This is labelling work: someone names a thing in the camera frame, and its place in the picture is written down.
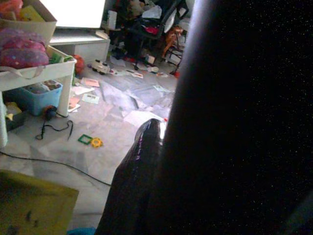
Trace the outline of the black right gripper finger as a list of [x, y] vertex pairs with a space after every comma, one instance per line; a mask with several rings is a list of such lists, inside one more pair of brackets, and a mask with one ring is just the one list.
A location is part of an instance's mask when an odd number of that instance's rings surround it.
[[97, 235], [146, 235], [146, 210], [162, 147], [157, 119], [144, 122], [117, 167]]

